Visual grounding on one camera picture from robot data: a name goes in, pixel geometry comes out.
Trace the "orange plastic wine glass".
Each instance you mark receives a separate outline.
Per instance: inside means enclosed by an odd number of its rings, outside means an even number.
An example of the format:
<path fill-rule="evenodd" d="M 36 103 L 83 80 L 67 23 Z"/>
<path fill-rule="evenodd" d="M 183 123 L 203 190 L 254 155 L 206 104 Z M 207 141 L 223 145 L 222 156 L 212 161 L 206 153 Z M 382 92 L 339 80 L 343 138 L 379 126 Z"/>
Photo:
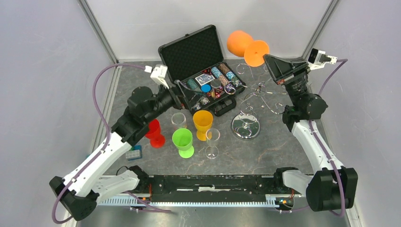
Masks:
<path fill-rule="evenodd" d="M 251 35 L 242 31 L 233 31 L 227 38 L 228 51 L 243 57 L 250 67 L 259 67 L 264 64 L 264 55 L 270 53 L 269 45 L 263 40 L 254 40 Z"/>

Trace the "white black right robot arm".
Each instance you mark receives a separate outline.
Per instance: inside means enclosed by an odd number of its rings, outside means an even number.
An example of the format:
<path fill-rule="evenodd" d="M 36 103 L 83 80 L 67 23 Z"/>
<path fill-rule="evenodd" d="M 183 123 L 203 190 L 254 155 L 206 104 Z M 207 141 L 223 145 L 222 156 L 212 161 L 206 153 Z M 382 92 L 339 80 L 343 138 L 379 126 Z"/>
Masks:
<path fill-rule="evenodd" d="M 308 59 L 263 57 L 273 81 L 285 88 L 291 105 L 284 107 L 282 121 L 295 136 L 312 166 L 312 176 L 294 167 L 277 169 L 273 187 L 279 193 L 290 188 L 306 197 L 308 207 L 315 212 L 329 211 L 343 217 L 353 207 L 358 174 L 339 161 L 320 134 L 316 121 L 327 109 L 320 94 L 308 90 L 308 74 L 327 64 L 340 68 L 346 59 L 313 49 Z"/>

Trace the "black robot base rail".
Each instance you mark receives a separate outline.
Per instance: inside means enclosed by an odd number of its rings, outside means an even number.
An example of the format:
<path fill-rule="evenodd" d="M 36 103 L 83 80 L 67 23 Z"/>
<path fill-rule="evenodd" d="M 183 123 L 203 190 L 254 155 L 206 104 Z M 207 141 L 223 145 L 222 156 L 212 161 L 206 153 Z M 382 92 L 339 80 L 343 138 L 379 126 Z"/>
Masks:
<path fill-rule="evenodd" d="M 302 194 L 280 186 L 272 175 L 148 175 L 130 192 L 149 205 L 178 207 L 272 207 L 289 210 Z"/>

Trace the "yellow plastic wine glass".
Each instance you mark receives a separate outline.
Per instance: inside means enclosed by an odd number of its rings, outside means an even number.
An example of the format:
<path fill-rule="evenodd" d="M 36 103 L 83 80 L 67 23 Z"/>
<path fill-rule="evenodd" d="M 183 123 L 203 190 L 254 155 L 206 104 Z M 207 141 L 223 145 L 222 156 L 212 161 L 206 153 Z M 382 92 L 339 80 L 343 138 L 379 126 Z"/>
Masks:
<path fill-rule="evenodd" d="M 206 110 L 199 110 L 193 115 L 192 119 L 197 130 L 197 138 L 201 141 L 206 141 L 206 132 L 213 124 L 213 114 Z"/>

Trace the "clear wine glass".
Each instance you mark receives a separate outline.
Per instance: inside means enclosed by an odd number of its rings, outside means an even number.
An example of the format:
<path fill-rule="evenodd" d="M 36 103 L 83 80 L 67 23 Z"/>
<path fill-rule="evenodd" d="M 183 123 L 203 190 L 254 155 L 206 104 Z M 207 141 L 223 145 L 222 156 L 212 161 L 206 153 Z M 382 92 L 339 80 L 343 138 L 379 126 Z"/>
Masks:
<path fill-rule="evenodd" d="M 174 113 L 171 117 L 174 130 L 187 128 L 186 117 L 183 113 Z"/>
<path fill-rule="evenodd" d="M 206 132 L 207 147 L 205 149 L 206 157 L 215 159 L 219 154 L 218 142 L 220 139 L 220 131 L 215 128 L 210 128 Z"/>

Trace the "red plastic wine glass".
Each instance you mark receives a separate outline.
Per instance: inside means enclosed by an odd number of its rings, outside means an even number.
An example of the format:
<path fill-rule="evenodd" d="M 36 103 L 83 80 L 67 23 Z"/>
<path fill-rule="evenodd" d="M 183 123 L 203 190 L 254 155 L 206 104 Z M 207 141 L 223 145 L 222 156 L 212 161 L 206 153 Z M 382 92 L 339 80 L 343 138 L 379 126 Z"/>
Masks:
<path fill-rule="evenodd" d="M 150 145 L 153 148 L 161 148 L 164 146 L 166 139 L 161 134 L 160 123 L 157 119 L 152 120 L 148 125 L 149 131 L 145 137 L 149 139 Z"/>

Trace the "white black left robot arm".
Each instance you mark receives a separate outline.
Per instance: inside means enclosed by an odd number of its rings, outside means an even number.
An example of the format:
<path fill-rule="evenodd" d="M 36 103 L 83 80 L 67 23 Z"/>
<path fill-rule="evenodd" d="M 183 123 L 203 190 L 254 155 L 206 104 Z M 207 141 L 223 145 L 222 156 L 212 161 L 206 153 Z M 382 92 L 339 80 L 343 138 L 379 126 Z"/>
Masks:
<path fill-rule="evenodd" d="M 201 91 L 190 89 L 176 80 L 166 88 L 159 86 L 153 94 L 148 87 L 135 88 L 128 98 L 123 115 L 107 128 L 105 140 L 76 169 L 64 177 L 55 176 L 49 185 L 57 199 L 53 206 L 52 218 L 56 224 L 55 212 L 59 203 L 71 215 L 65 220 L 80 221 L 88 217 L 97 205 L 120 193 L 144 192 L 148 188 L 148 175 L 140 167 L 130 167 L 122 174 L 100 181 L 103 173 L 125 152 L 136 145 L 148 132 L 152 120 L 170 108 L 182 109 L 188 106 L 190 96 Z"/>

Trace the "green plastic wine glass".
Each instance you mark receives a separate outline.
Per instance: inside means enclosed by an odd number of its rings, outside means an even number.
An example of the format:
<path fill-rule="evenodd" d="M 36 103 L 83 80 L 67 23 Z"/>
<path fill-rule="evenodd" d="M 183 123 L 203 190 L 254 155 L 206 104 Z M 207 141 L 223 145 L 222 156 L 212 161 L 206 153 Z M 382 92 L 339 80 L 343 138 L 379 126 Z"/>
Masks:
<path fill-rule="evenodd" d="M 194 154 L 193 135 L 186 128 L 177 129 L 172 135 L 173 144 L 182 158 L 190 158 Z"/>

